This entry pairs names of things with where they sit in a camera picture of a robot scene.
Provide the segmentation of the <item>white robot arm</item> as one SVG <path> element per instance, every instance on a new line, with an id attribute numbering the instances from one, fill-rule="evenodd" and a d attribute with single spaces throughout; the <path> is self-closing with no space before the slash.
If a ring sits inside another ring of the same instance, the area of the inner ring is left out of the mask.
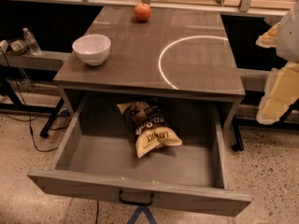
<path id="1" fill-rule="evenodd" d="M 282 68 L 271 69 L 258 107 L 256 120 L 271 125 L 299 99 L 299 1 L 281 21 L 258 37 L 256 45 L 275 48 L 277 56 L 287 61 Z"/>

